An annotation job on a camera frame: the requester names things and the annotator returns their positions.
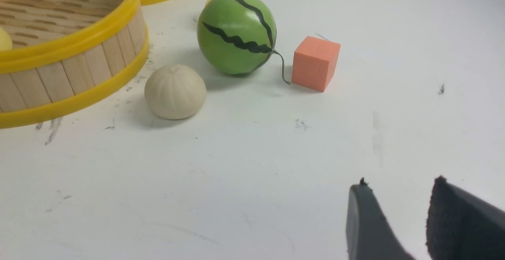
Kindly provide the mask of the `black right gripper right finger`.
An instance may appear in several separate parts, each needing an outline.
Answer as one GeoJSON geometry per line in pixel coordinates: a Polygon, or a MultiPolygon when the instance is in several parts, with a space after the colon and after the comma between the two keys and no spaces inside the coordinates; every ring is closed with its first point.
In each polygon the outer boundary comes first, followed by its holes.
{"type": "Polygon", "coordinates": [[[440,176],[432,188],[426,237],[433,260],[503,260],[505,213],[440,176]]]}

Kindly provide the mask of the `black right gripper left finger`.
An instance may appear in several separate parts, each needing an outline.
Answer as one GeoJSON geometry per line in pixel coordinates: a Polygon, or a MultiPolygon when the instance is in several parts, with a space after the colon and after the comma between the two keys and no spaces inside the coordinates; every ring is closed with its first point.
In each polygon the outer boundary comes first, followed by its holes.
{"type": "Polygon", "coordinates": [[[393,233],[364,178],[349,188],[346,242],[349,260],[414,259],[393,233]]]}

